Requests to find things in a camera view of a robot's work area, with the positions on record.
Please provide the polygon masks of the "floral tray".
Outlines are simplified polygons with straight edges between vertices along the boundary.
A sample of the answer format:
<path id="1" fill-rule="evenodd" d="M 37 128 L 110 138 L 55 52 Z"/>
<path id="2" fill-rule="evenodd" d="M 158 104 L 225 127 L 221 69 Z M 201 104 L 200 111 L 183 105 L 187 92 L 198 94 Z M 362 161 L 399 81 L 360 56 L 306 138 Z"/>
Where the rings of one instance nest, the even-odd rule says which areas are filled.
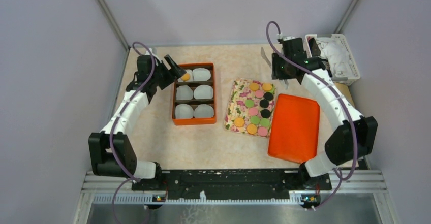
<path id="1" fill-rule="evenodd" d="M 262 89 L 262 84 L 263 83 L 267 83 L 267 82 L 262 82 L 262 81 L 258 81 L 258 80 L 252 80 L 252 79 L 245 79 L 245 78 L 237 78 L 234 80 L 233 85 L 232 85 L 232 89 L 231 89 L 231 93 L 229 96 L 229 100 L 228 100 L 228 105 L 227 105 L 227 111 L 225 114 L 225 118 L 224 118 L 224 128 L 226 130 L 229 130 L 231 132 L 234 133 L 240 133 L 240 134 L 244 134 L 244 135 L 250 135 L 247 133 L 246 131 L 246 127 L 251 124 L 250 123 L 250 118 L 251 116 L 249 115 L 249 109 L 244 105 L 244 102 L 247 99 L 253 100 L 255 103 L 255 106 L 257 109 L 259 109 L 259 113 L 257 116 L 260 117 L 260 119 L 262 118 L 261 116 L 261 110 L 263 110 L 264 108 L 261 108 L 259 105 L 259 102 L 261 100 L 264 100 L 264 97 L 262 98 L 256 98 L 255 97 L 255 91 L 250 90 L 249 86 L 252 82 L 258 83 L 260 85 L 260 89 L 262 90 L 264 93 L 266 93 L 266 91 L 264 91 Z M 274 91 L 274 99 L 272 101 L 269 101 L 269 107 L 265 108 L 268 109 L 269 111 L 271 111 L 271 117 L 268 118 L 272 124 L 272 118 L 273 118 L 273 113 L 274 113 L 274 109 L 275 109 L 275 96 L 276 96 L 276 86 L 275 84 L 271 83 L 274 87 L 275 87 L 275 91 Z M 236 118 L 243 118 L 245 120 L 245 124 L 243 127 L 236 127 L 234 125 L 234 120 Z M 269 127 L 266 127 L 268 129 L 268 135 L 266 137 L 261 137 L 258 135 L 258 132 L 254 135 L 250 135 L 250 136 L 256 136 L 256 137 L 261 137 L 261 138 L 268 138 L 271 132 L 271 127 L 272 125 L 270 124 Z"/>

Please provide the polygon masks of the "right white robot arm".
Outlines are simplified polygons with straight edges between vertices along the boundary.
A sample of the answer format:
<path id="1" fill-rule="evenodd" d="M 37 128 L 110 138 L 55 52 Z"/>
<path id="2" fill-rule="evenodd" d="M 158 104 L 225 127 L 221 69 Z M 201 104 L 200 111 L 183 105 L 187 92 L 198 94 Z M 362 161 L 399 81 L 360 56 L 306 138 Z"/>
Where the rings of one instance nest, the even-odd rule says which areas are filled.
<path id="1" fill-rule="evenodd" d="M 302 38 L 278 34 L 282 45 L 278 51 L 274 44 L 272 54 L 272 78 L 296 79 L 314 96 L 329 119 L 332 135 L 324 144 L 324 151 L 300 165 L 304 172 L 298 175 L 298 183 L 304 189 L 312 189 L 319 177 L 342 164 L 352 161 L 356 165 L 360 157 L 372 152 L 378 123 L 365 117 L 342 95 L 319 57 L 308 57 Z"/>

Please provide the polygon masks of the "orange box lid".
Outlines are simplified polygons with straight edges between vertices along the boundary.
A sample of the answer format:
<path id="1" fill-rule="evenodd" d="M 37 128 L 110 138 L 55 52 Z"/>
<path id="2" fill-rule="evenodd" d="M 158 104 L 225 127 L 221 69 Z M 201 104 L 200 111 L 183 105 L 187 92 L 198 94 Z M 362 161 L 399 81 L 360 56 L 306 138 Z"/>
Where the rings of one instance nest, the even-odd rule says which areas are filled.
<path id="1" fill-rule="evenodd" d="M 268 155 L 302 164 L 317 155 L 320 107 L 314 100 L 279 94 L 268 143 Z"/>

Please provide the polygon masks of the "orange compartment box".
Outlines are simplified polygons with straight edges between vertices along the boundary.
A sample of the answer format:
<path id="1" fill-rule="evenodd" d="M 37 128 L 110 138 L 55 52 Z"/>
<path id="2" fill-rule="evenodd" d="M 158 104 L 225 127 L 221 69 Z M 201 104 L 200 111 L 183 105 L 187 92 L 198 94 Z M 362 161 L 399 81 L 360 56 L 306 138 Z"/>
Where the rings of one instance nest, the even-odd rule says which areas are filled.
<path id="1" fill-rule="evenodd" d="M 202 81 L 202 82 L 196 82 L 193 81 L 192 82 L 178 82 L 178 80 L 176 80 L 174 82 L 173 85 L 173 102 L 172 102 L 172 112 L 171 112 L 171 119 L 173 121 L 173 123 L 176 126 L 185 126 L 185 125 L 205 125 L 205 124 L 214 124 L 217 121 L 217 99 L 216 99 L 216 72 L 215 72 L 215 66 L 213 63 L 187 63 L 187 64 L 180 64 L 180 67 L 182 67 L 183 69 L 196 69 L 196 68 L 206 68 L 209 69 L 211 71 L 211 78 L 208 81 Z M 195 88 L 199 85 L 210 85 L 213 87 L 214 90 L 214 95 L 213 95 L 213 99 L 206 99 L 206 100 L 197 100 L 197 99 L 192 99 L 192 100 L 185 100 L 185 101 L 177 101 L 175 96 L 176 96 L 176 88 L 181 86 L 181 85 L 187 85 L 189 86 L 193 91 L 195 90 Z M 198 105 L 201 104 L 208 104 L 211 105 L 214 108 L 214 117 L 213 118 L 195 118 L 193 117 L 192 119 L 175 119 L 175 115 L 174 115 L 174 109 L 177 105 L 179 104 L 188 104 L 190 105 L 194 110 Z"/>

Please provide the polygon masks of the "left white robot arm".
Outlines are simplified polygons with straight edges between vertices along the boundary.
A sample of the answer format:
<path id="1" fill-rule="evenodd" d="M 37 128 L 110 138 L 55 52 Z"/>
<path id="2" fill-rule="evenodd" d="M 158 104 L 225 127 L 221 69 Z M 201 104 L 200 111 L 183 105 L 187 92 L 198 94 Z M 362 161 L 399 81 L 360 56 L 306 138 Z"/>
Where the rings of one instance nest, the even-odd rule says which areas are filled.
<path id="1" fill-rule="evenodd" d="M 186 74 L 170 55 L 162 59 L 147 51 L 139 55 L 137 70 L 126 86 L 124 97 L 113 117 L 88 138 L 92 171 L 98 176 L 123 177 L 159 189 L 163 176 L 157 173 L 157 163 L 139 161 L 129 140 L 143 110 L 158 89 L 163 90 Z"/>

